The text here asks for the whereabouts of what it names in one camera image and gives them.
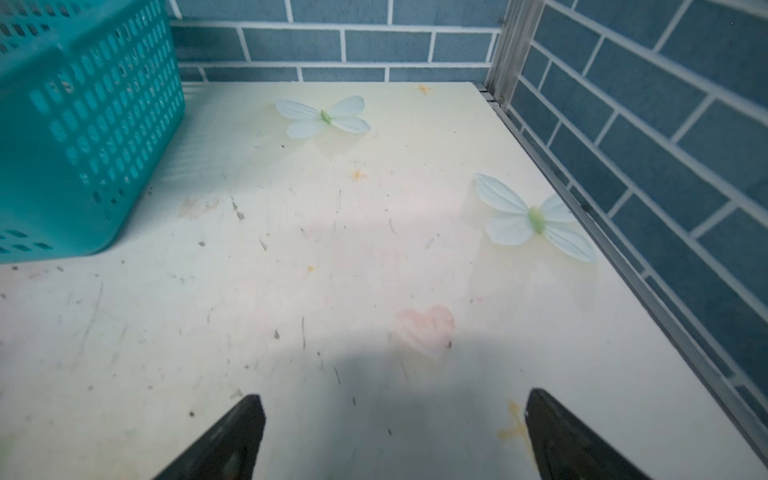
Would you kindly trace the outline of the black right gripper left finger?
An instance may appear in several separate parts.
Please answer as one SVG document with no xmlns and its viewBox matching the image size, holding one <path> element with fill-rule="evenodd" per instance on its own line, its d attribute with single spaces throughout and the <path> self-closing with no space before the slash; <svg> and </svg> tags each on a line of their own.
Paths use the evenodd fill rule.
<svg viewBox="0 0 768 480">
<path fill-rule="evenodd" d="M 260 396 L 246 395 L 155 479 L 251 479 L 265 425 Z"/>
</svg>

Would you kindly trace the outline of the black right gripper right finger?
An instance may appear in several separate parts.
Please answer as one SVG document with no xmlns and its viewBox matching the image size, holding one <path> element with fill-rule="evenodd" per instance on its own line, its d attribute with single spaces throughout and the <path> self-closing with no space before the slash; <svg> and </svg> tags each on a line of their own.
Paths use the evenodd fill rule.
<svg viewBox="0 0 768 480">
<path fill-rule="evenodd" d="M 543 479 L 649 480 L 542 388 L 530 391 L 525 422 Z"/>
</svg>

